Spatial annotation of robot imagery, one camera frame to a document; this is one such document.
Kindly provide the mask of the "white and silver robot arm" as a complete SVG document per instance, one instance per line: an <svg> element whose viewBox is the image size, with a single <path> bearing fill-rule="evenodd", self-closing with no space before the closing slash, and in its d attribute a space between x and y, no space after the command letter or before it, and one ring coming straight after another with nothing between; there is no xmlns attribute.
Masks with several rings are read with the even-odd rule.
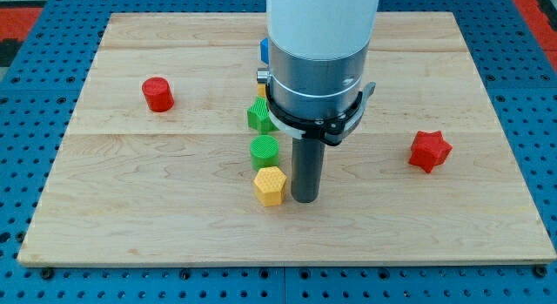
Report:
<svg viewBox="0 0 557 304"><path fill-rule="evenodd" d="M359 93L379 0L266 0L271 95L297 118L332 118Z"/></svg>

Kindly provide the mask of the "blue block behind arm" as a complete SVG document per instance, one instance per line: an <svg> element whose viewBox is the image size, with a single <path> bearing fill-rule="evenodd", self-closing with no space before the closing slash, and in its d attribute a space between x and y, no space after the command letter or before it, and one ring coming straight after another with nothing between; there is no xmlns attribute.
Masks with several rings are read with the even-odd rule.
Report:
<svg viewBox="0 0 557 304"><path fill-rule="evenodd" d="M259 43L260 59L264 64L269 64L269 40L264 38Z"/></svg>

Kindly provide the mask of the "yellow block behind arm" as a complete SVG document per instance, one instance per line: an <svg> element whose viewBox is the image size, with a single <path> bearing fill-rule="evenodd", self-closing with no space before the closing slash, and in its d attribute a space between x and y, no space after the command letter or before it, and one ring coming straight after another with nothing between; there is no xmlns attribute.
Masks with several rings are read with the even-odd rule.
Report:
<svg viewBox="0 0 557 304"><path fill-rule="evenodd" d="M257 84L258 96L261 98L266 98L266 84Z"/></svg>

